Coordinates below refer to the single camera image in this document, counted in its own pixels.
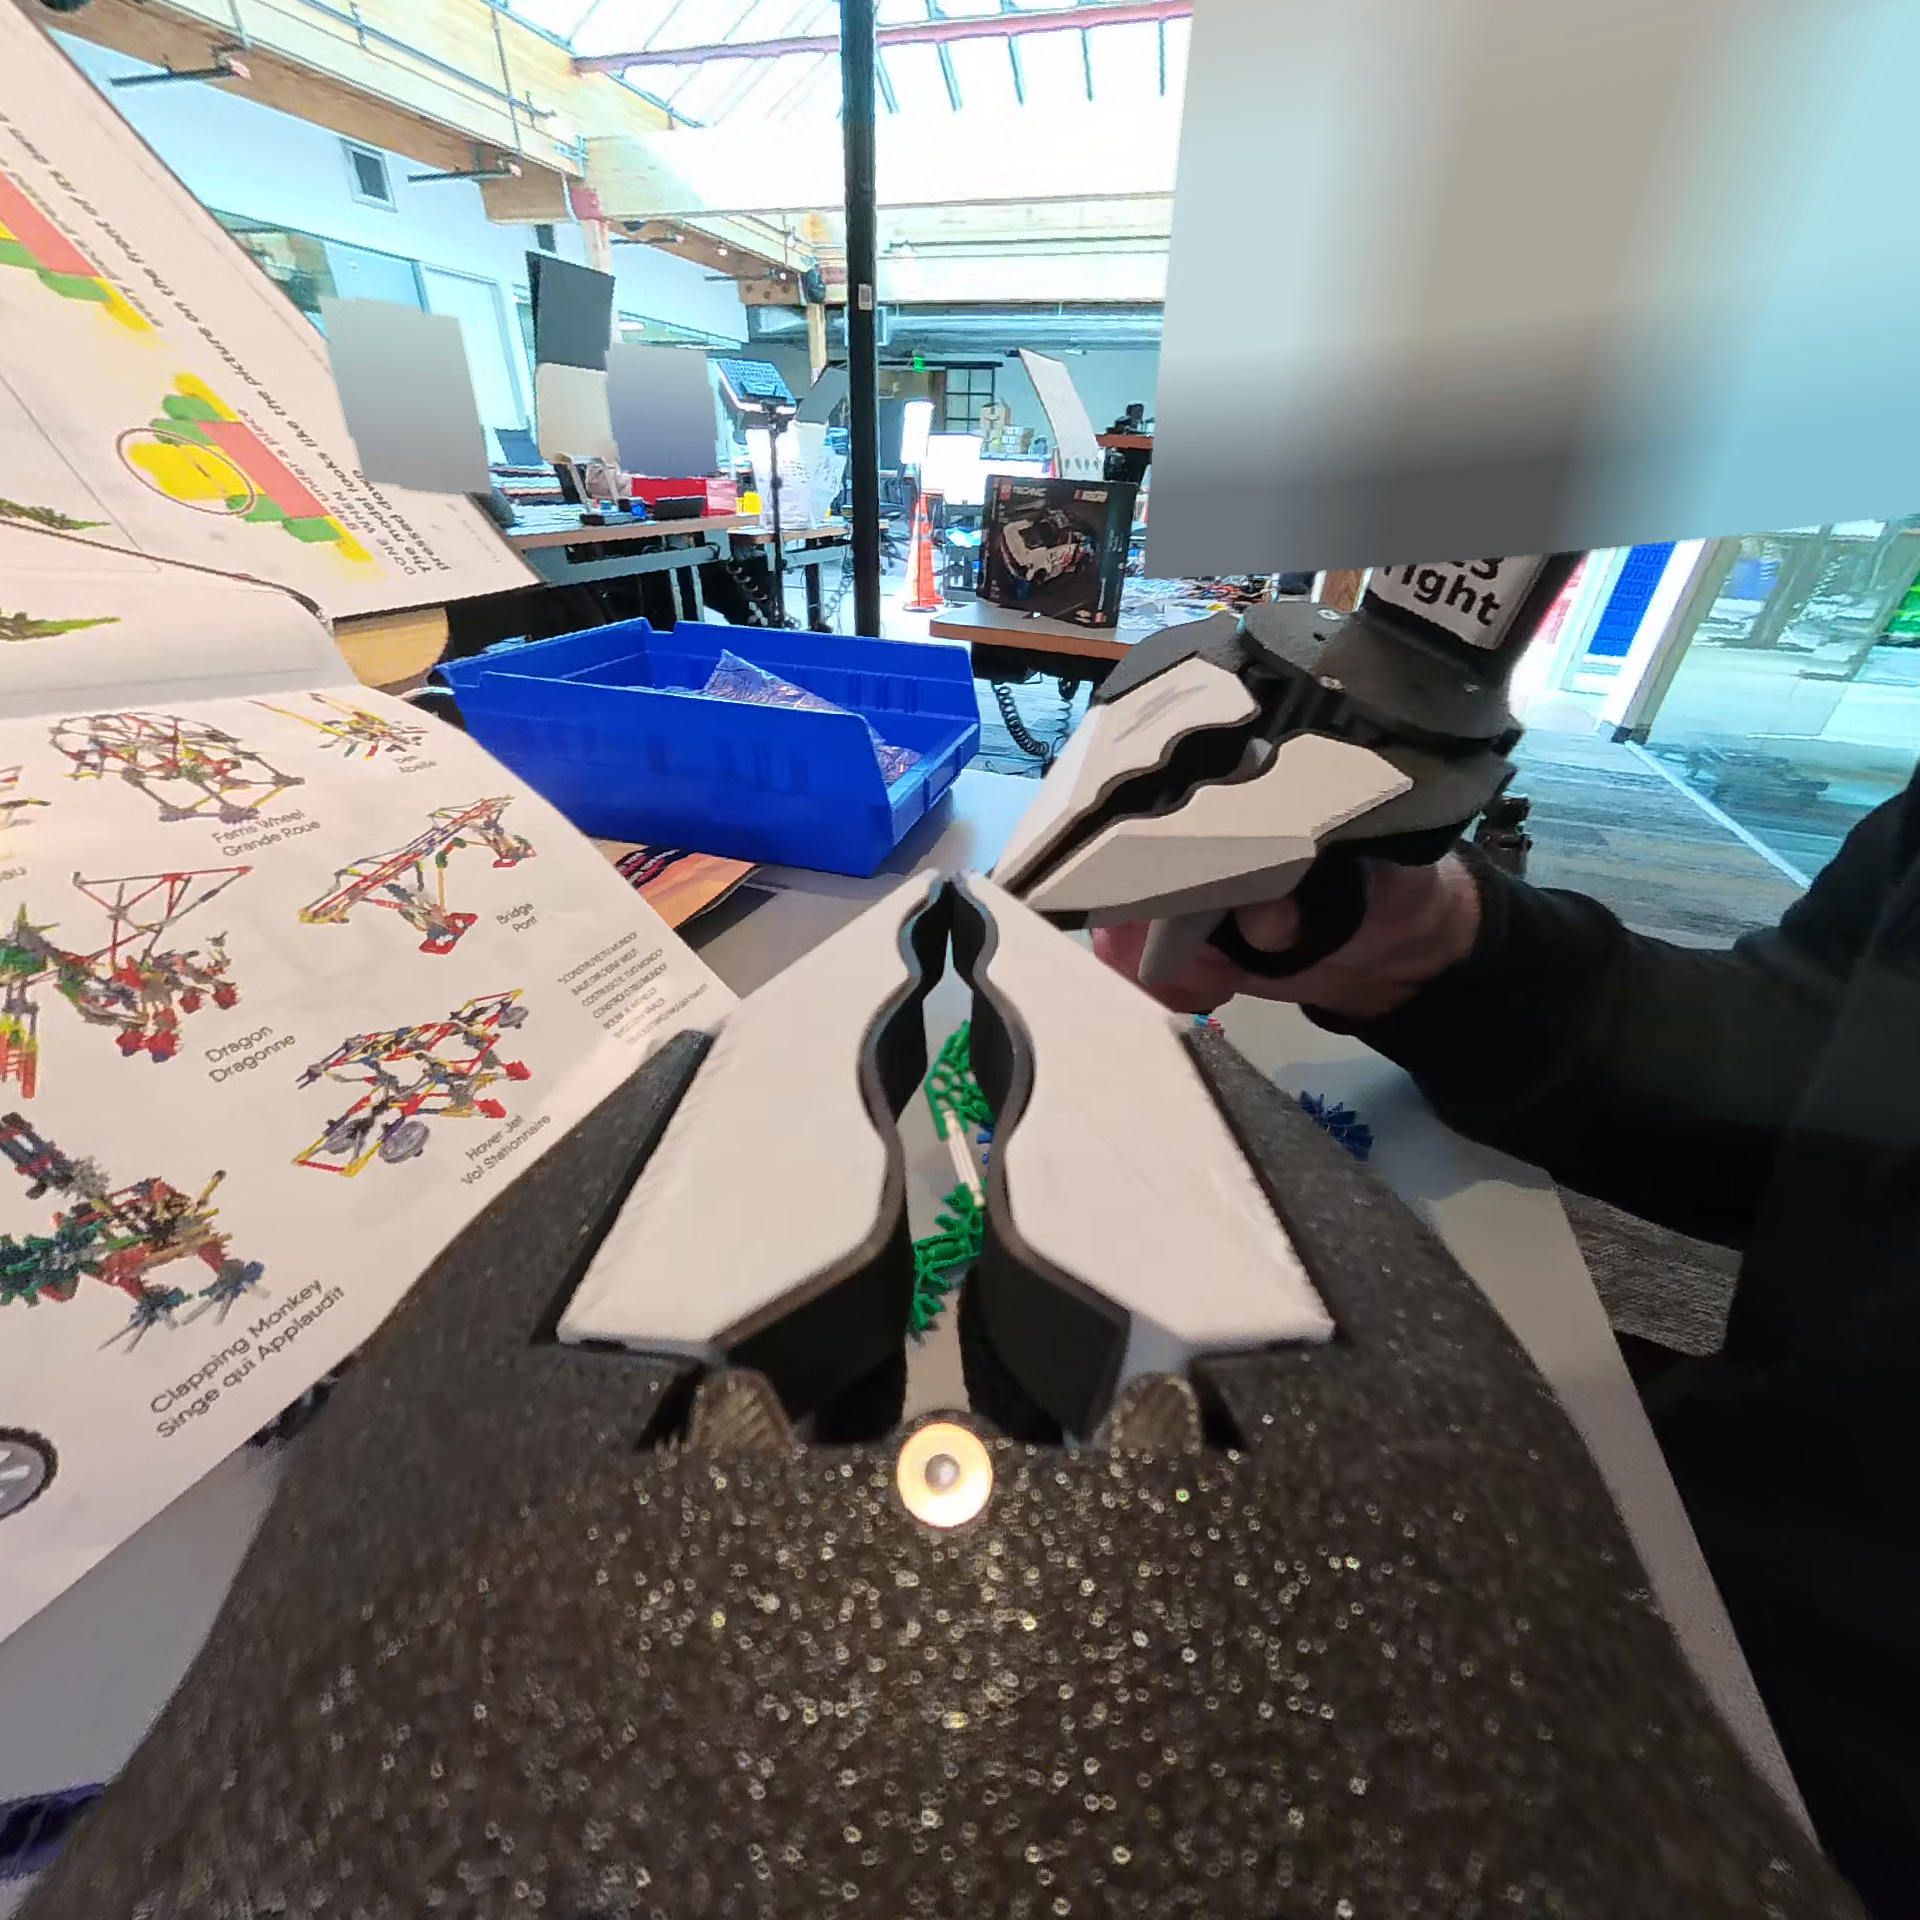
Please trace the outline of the clear plastic parts bag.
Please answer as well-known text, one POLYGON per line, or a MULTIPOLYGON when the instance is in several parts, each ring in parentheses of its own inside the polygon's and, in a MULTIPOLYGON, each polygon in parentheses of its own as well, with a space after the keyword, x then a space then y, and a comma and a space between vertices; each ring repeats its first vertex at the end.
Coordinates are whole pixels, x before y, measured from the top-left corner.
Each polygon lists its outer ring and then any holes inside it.
POLYGON ((755 658, 745 658, 731 648, 724 648, 717 652, 717 663, 713 665, 713 674, 702 687, 673 682, 673 687, 664 687, 664 691, 700 694, 700 700, 750 704, 750 707, 787 707, 787 713, 860 719, 867 736, 867 744, 875 752, 875 763, 883 769, 883 780, 887 780, 887 783, 901 780, 903 773, 919 769, 919 763, 925 763, 925 752, 886 739, 856 707, 846 707, 821 691, 810 691, 805 687, 798 687, 798 682, 782 680, 780 674, 772 674, 772 669, 757 665, 755 658))

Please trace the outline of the blue plastic bin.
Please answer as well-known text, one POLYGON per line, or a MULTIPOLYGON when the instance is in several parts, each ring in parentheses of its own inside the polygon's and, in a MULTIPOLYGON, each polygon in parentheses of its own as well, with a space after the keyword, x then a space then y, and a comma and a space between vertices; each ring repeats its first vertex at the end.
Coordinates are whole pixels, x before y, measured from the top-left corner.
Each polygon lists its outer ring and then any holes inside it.
POLYGON ((591 835, 856 879, 979 744, 970 655, 927 639, 637 616, 445 658, 442 677, 477 744, 591 835), (856 707, 925 763, 887 783, 860 719, 664 691, 702 687, 720 651, 856 707))

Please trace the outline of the black vertical pole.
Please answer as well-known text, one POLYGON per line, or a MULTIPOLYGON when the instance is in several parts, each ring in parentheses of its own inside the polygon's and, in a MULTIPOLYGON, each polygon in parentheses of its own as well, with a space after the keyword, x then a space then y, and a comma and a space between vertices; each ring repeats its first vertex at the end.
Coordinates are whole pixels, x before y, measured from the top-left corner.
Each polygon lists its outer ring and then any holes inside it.
POLYGON ((878 8, 840 4, 846 174, 846 369, 856 632, 883 632, 878 515, 878 8))

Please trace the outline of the toy car box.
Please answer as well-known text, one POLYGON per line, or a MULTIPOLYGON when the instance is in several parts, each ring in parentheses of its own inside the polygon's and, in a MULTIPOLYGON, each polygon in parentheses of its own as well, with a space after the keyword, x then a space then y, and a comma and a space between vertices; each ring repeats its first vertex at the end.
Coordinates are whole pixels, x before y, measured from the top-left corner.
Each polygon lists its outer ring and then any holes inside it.
POLYGON ((1003 611, 1113 630, 1136 482, 988 475, 976 594, 1003 611))

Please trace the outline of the brick figure task sheet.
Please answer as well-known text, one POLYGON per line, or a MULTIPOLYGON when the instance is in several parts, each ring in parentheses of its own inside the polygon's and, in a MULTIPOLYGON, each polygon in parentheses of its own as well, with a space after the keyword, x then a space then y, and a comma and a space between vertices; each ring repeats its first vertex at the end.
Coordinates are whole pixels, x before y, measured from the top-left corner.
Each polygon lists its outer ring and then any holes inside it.
POLYGON ((462 495, 368 482, 322 335, 2 4, 2 533, 373 616, 529 589, 462 495))

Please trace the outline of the person's right hand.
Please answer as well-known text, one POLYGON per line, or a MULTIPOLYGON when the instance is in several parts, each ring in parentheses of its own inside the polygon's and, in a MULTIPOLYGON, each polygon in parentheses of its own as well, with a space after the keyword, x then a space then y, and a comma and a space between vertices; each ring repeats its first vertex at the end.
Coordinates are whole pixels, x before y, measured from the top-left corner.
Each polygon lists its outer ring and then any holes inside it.
POLYGON ((1215 1017, 1230 998, 1271 998, 1302 1006, 1331 1024, 1375 1022, 1474 953, 1480 888, 1456 853, 1432 864, 1357 859, 1353 870, 1364 890, 1364 911, 1342 946, 1301 974, 1246 974, 1209 944, 1183 974, 1150 984, 1142 969, 1145 923, 1101 926, 1090 935, 1090 946, 1113 974, 1183 1017, 1215 1017))

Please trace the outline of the wooden side table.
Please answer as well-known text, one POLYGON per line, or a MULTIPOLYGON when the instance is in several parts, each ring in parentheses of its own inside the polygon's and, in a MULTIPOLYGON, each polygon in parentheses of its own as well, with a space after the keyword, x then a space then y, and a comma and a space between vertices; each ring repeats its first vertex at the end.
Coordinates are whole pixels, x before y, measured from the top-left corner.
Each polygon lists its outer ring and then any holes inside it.
POLYGON ((929 639, 1096 663, 1123 658, 1126 651, 1154 630, 1155 627, 1142 619, 1119 619, 1117 627, 1077 627, 1071 619, 1007 611, 976 598, 970 605, 933 611, 927 619, 929 639))

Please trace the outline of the round wooden table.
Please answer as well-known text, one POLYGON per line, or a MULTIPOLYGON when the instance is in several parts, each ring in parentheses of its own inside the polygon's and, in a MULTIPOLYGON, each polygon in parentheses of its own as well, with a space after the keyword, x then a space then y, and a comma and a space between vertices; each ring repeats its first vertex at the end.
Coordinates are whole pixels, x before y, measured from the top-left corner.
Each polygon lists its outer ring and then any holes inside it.
POLYGON ((361 687, 407 691, 428 680, 450 637, 446 608, 333 619, 333 643, 361 687))

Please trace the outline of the tripod studio light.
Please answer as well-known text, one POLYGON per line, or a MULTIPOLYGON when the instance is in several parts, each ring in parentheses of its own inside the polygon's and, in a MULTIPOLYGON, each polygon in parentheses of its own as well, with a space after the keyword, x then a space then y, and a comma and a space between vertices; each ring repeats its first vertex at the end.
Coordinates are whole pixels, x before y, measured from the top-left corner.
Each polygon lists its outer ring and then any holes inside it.
POLYGON ((773 540, 782 540, 780 515, 780 439, 798 421, 798 397, 782 375, 762 360, 749 356, 707 356, 715 369, 717 395, 724 397, 740 434, 762 432, 767 440, 762 513, 772 519, 773 540))

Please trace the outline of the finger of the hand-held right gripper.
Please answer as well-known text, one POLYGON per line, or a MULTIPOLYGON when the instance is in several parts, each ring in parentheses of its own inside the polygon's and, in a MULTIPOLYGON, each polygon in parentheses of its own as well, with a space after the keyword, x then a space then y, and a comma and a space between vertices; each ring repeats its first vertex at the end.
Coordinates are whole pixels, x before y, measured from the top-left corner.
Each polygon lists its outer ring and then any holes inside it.
POLYGON ((1203 655, 1090 704, 988 875, 1035 888, 1101 829, 1178 805, 1212 761, 1237 763, 1256 722, 1249 687, 1203 655))
POLYGON ((1301 882, 1336 829, 1412 791, 1387 759, 1302 732, 1246 780, 1095 829, 1030 882, 1030 907, 1088 926, 1217 913, 1301 882))

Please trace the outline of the background office desk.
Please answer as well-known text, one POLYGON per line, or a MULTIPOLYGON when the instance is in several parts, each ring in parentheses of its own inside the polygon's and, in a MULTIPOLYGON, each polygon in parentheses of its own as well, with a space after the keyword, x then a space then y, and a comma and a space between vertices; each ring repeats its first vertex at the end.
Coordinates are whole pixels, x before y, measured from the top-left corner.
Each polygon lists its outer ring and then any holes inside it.
POLYGON ((545 589, 810 632, 829 630, 824 572, 851 552, 843 521, 773 535, 755 515, 642 519, 581 507, 526 507, 502 542, 545 589))

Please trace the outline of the black flat panel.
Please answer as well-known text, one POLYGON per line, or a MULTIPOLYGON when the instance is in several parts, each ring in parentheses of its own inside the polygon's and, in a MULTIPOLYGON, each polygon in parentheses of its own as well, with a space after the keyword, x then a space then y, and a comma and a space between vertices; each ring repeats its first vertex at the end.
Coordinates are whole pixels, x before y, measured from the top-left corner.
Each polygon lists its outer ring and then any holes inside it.
POLYGON ((526 250, 534 366, 608 371, 614 334, 614 273, 526 250))

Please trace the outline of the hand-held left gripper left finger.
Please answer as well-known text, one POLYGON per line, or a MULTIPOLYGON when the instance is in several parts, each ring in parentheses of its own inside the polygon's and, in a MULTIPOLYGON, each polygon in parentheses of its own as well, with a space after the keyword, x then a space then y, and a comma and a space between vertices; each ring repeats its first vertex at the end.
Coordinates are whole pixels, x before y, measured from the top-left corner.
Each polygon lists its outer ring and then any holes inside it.
POLYGON ((727 1013, 605 1216, 559 1338, 755 1368, 817 1428, 898 1425, 919 1289, 898 1116, 945 960, 927 870, 727 1013))

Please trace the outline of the toy model instruction sheet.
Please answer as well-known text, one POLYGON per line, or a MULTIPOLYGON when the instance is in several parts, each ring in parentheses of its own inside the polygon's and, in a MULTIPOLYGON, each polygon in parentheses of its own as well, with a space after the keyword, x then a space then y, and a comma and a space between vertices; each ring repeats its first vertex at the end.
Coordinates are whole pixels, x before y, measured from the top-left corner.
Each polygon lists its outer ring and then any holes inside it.
POLYGON ((2 1636, 731 1006, 295 590, 2 533, 2 1636))

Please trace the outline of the person's right forearm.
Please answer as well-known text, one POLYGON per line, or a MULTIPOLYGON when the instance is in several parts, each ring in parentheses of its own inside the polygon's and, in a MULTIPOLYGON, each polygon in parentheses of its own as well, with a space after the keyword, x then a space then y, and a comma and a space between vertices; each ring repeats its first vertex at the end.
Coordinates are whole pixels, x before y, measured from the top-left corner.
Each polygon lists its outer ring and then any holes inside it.
POLYGON ((1728 951, 1470 859, 1470 953, 1387 1017, 1308 1019, 1407 1069, 1463 1137, 1656 1224, 1918 1265, 1918 783, 1728 951))

